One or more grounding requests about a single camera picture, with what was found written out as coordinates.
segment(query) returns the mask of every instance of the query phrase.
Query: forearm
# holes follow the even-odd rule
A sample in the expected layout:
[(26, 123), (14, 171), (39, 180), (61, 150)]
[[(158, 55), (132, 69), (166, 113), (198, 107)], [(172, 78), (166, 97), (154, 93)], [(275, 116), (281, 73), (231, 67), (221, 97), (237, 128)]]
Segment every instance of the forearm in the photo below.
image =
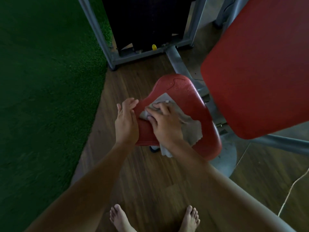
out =
[(95, 231), (122, 164), (132, 149), (132, 145), (115, 145), (94, 169), (54, 201), (26, 231)]
[(268, 208), (219, 173), (184, 141), (169, 150), (191, 175), (221, 231), (294, 231)]

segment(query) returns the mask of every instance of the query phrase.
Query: foot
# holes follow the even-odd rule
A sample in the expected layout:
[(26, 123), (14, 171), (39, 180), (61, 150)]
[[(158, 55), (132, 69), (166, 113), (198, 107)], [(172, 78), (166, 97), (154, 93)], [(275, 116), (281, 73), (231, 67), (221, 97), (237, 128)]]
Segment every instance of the foot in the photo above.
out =
[(114, 224), (118, 232), (136, 232), (130, 225), (125, 212), (121, 209), (119, 204), (115, 204), (109, 212), (109, 219)]
[(200, 224), (200, 221), (196, 208), (192, 209), (192, 206), (189, 205), (183, 217), (179, 232), (194, 232)]

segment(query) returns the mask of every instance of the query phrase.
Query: person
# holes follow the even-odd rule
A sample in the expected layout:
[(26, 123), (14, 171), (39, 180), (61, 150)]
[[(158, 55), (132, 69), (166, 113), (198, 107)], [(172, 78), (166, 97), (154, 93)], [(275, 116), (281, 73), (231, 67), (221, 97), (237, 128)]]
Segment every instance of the person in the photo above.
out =
[[(122, 164), (133, 151), (139, 133), (134, 107), (138, 100), (117, 104), (116, 142), (110, 152), (85, 176), (68, 188), (27, 229), (37, 231), (92, 232), (97, 229), (109, 202)], [(218, 172), (183, 140), (179, 118), (171, 105), (157, 104), (162, 114), (146, 108), (158, 141), (168, 149), (191, 178), (195, 191), (207, 201), (207, 210), (220, 231), (294, 231), (267, 207)], [(110, 220), (119, 232), (136, 232), (125, 212), (116, 204)], [(198, 211), (188, 206), (180, 232), (194, 232)]]

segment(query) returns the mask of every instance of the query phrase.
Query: cleaning rag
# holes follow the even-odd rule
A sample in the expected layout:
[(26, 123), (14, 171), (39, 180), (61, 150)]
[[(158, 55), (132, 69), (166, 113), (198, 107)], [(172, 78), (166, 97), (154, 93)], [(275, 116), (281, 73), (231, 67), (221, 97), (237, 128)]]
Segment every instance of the cleaning rag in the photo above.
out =
[[(173, 105), (181, 123), (181, 131), (183, 139), (187, 141), (191, 146), (193, 146), (198, 140), (200, 140), (203, 137), (201, 122), (198, 120), (193, 120), (190, 116), (186, 115), (167, 93), (164, 93), (161, 96), (159, 96), (148, 107), (162, 114), (160, 109), (155, 108), (153, 105), (163, 102), (170, 103)], [(144, 120), (148, 120), (147, 118), (148, 116), (152, 115), (147, 111), (142, 111), (141, 114), (139, 115), (139, 117)], [(172, 157), (172, 154), (161, 144), (160, 149), (163, 156), (167, 156), (169, 158)]]

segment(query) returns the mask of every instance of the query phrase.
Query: person's right arm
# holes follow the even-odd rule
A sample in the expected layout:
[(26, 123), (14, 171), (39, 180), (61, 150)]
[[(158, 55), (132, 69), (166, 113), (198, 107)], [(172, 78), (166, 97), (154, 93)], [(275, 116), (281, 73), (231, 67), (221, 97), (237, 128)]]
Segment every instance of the person's right arm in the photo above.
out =
[(158, 141), (185, 168), (207, 209), (221, 231), (294, 231), (287, 223), (262, 205), (226, 176), (205, 161), (183, 140), (181, 124), (173, 109), (157, 105), (163, 114), (147, 109)]

